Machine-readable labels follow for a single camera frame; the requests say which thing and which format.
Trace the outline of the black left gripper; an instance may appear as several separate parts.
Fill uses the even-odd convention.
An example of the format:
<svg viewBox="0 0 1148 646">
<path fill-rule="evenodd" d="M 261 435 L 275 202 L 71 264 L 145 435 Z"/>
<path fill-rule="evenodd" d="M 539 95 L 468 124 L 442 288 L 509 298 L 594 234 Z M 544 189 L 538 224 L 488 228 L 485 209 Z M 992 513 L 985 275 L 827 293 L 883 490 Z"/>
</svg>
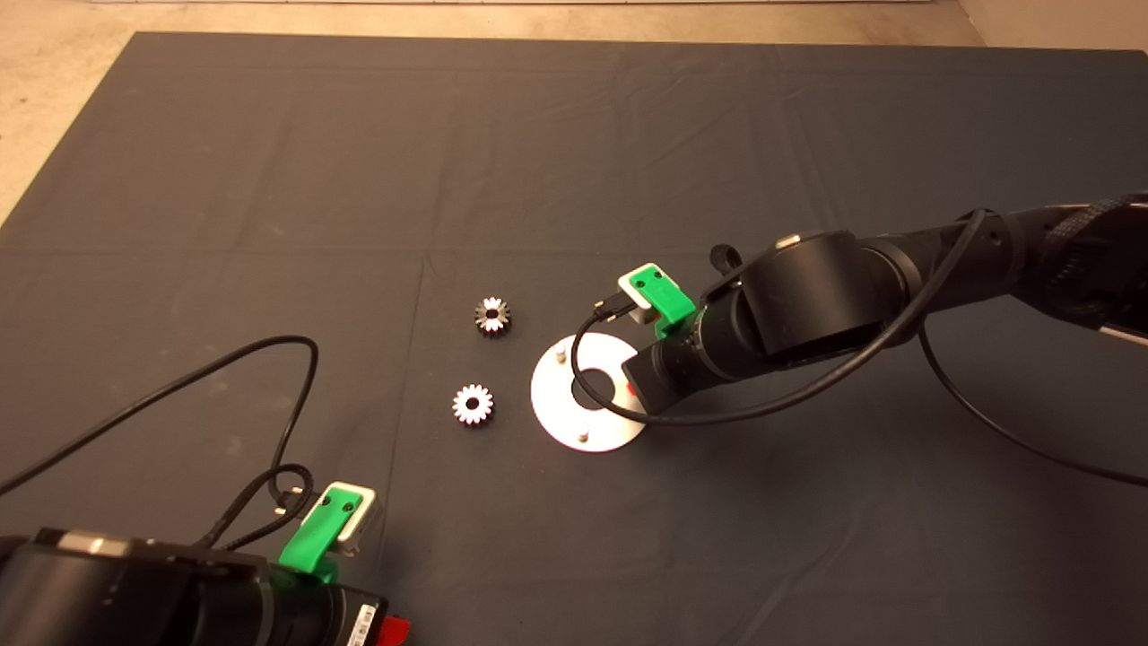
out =
<svg viewBox="0 0 1148 646">
<path fill-rule="evenodd" d="M 315 575 L 271 573 L 269 645 L 403 646 L 413 623 L 386 617 L 388 598 Z"/>
</svg>

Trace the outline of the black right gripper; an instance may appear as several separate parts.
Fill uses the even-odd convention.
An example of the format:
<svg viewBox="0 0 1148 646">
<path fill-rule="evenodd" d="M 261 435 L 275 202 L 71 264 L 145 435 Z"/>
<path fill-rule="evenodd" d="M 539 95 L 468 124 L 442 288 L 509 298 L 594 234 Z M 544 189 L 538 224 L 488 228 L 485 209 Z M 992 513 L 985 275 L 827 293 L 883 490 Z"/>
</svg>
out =
<svg viewBox="0 0 1148 646">
<path fill-rule="evenodd" d="M 718 386 L 704 348 L 695 334 L 677 330 L 639 349 L 623 363 L 628 392 L 637 397 L 645 413 L 660 415 L 693 394 Z"/>
</svg>

